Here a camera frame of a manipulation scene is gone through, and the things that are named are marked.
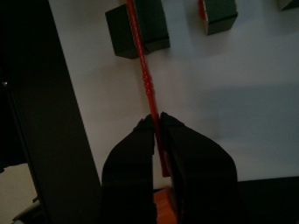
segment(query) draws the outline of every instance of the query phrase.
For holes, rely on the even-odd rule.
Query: red cable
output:
[[[148,105],[151,109],[151,115],[154,119],[154,131],[155,131],[155,139],[156,139],[158,151],[159,151],[162,168],[163,168],[163,176],[170,177],[170,172],[168,172],[167,163],[166,163],[164,149],[163,149],[160,119],[159,119],[158,108],[155,103],[155,88],[152,83],[152,76],[148,70],[148,65],[146,63],[146,50],[144,50],[144,46],[142,42],[142,34],[140,34],[139,24],[136,20],[136,10],[135,10],[134,0],[127,0],[127,11],[128,11],[131,29],[132,29],[134,38],[135,38],[135,47],[138,50],[140,65],[143,69],[144,90],[146,90]]]

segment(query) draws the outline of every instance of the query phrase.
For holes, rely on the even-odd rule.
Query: dark green block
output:
[[[235,0],[203,0],[208,35],[231,29],[238,18]]]
[[[135,9],[146,53],[168,48],[170,37],[162,0],[135,0]],[[138,58],[126,5],[107,12],[107,24],[115,55],[128,59]]]
[[[127,5],[116,7],[106,14],[115,55],[128,59],[138,58],[135,40],[127,17]]]
[[[279,0],[278,3],[280,11],[299,7],[299,0]]]
[[[135,0],[144,48],[151,53],[170,47],[162,0]]]

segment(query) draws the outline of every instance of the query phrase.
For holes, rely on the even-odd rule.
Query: white surface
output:
[[[51,0],[99,176],[150,113],[139,61],[114,55],[108,35],[104,12],[123,2]],[[299,9],[238,0],[232,30],[206,36],[196,0],[163,6],[172,47],[148,56],[160,111],[222,145],[239,180],[299,175]]]

